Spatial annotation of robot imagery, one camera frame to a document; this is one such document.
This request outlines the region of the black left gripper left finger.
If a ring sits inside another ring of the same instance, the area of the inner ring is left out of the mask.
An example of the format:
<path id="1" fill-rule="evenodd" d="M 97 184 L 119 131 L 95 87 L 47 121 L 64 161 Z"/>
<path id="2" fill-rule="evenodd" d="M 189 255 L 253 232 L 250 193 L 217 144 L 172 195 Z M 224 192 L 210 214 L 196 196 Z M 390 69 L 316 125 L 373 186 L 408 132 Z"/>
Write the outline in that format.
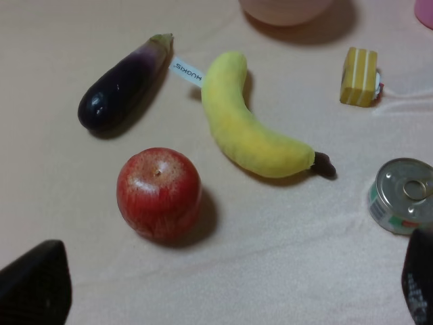
<path id="1" fill-rule="evenodd" d="M 72 305 L 66 247 L 44 240 L 1 269 L 2 324 L 65 324 Z"/>

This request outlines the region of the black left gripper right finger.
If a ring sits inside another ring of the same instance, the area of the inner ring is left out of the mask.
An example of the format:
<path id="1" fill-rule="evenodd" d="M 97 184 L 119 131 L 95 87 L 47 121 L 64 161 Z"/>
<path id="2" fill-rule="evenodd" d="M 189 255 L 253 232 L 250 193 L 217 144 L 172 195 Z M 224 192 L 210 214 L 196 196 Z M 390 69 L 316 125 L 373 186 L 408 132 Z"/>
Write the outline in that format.
<path id="1" fill-rule="evenodd" d="M 432 230 L 413 231 L 401 275 L 403 295 L 415 324 L 432 324 Z"/>

